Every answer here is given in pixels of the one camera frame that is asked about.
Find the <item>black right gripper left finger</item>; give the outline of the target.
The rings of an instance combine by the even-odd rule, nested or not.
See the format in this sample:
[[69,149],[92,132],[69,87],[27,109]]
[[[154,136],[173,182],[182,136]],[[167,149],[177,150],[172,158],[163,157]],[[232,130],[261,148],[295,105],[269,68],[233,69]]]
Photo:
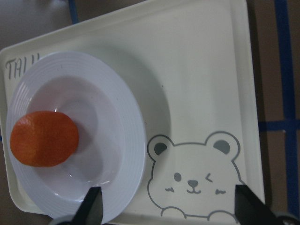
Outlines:
[[101,187],[91,187],[72,219],[73,225],[100,225],[103,219]]

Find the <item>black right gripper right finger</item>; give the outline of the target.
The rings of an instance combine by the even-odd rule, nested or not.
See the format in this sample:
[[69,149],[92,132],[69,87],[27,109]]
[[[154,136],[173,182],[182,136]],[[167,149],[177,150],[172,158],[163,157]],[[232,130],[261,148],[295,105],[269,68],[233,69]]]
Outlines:
[[234,214],[241,225],[298,225],[300,220],[274,214],[247,185],[235,186]]

